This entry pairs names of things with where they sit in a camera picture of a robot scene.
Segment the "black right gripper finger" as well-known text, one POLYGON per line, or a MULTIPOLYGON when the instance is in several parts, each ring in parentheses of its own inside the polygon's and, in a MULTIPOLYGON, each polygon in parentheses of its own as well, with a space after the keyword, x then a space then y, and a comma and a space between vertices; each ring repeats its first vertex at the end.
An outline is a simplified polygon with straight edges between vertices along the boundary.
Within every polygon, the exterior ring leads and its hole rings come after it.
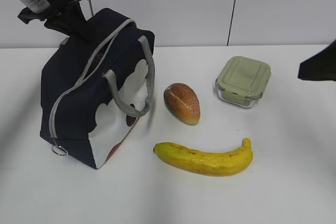
POLYGON ((321 52, 303 61, 299 66, 298 79, 304 81, 336 81, 335 40, 321 52))

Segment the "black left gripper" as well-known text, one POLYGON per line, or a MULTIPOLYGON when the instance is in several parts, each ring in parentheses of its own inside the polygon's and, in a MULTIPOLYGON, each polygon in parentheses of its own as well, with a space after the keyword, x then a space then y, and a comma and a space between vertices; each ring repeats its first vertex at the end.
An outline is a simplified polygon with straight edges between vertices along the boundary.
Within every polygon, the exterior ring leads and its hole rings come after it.
POLYGON ((93 41, 93 29, 86 21, 79 2, 82 0, 20 0, 25 8, 18 18, 28 24, 31 20, 46 21, 44 26, 68 36, 76 35, 86 42, 93 41))

